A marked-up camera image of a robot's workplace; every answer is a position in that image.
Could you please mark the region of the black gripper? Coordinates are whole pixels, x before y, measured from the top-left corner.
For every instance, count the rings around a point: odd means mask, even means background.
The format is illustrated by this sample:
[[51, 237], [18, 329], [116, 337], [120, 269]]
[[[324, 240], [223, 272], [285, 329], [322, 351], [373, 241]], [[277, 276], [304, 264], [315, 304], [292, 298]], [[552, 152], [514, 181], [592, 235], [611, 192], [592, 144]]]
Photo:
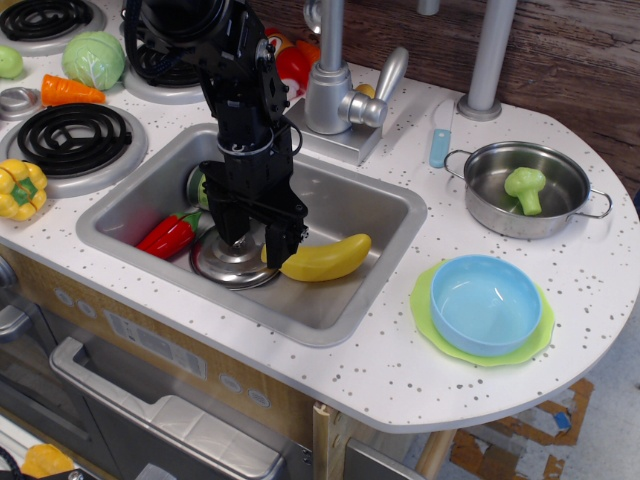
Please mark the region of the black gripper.
[[220, 160], [200, 164], [206, 177], [209, 211], [221, 239], [240, 240], [254, 219], [265, 226], [266, 263], [279, 269], [305, 238], [308, 213], [290, 186], [295, 127], [265, 127], [243, 133], [221, 127], [217, 134]]

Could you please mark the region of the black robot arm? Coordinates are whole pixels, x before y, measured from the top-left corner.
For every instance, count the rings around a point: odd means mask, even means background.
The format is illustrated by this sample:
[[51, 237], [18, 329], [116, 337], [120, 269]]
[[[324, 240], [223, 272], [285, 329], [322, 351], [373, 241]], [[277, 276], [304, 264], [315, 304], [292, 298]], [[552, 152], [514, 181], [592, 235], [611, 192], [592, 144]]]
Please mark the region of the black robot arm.
[[141, 77], [180, 62], [194, 67], [223, 156], [200, 166], [215, 226], [233, 244], [260, 222], [266, 263], [281, 267], [304, 238], [308, 209], [290, 186], [296, 127], [284, 114], [288, 88], [260, 19], [246, 1], [128, 1], [124, 24], [125, 51]]

